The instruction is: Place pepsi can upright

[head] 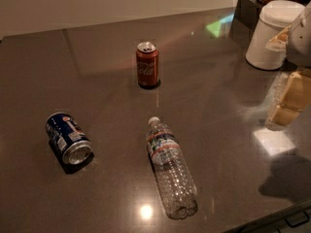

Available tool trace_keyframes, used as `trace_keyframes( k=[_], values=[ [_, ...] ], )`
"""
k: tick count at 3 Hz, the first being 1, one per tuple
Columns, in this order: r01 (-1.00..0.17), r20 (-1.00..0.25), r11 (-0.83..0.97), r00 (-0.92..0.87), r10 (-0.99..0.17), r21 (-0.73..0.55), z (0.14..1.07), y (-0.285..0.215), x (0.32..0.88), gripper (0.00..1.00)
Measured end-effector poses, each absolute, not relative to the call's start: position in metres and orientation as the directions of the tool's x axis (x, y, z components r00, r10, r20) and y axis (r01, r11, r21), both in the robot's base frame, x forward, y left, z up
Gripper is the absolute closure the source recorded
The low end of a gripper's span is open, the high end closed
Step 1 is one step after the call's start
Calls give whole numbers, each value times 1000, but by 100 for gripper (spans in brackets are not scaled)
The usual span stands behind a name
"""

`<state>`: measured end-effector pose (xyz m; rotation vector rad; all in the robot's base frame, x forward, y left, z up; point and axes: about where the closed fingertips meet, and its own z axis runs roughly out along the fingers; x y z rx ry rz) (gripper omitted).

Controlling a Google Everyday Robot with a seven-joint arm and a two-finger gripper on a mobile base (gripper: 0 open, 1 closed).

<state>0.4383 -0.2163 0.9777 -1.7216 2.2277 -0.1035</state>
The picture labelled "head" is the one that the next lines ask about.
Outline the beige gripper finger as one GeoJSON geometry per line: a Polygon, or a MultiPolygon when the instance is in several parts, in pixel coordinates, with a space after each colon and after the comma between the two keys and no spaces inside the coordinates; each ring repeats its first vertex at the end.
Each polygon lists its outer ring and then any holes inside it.
{"type": "Polygon", "coordinates": [[[311,104],[311,70],[282,74],[265,121],[266,127],[287,127],[311,104]]]}
{"type": "Polygon", "coordinates": [[[290,29],[291,29],[290,26],[287,26],[284,29],[282,29],[278,34],[276,34],[266,43],[265,47],[268,50],[285,52],[290,29]]]}

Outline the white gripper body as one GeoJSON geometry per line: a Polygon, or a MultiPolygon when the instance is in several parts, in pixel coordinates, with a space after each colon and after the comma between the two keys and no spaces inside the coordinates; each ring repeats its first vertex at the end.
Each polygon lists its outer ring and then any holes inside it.
{"type": "Polygon", "coordinates": [[[300,67],[311,67],[311,2],[294,20],[287,41],[287,59],[300,67]]]}

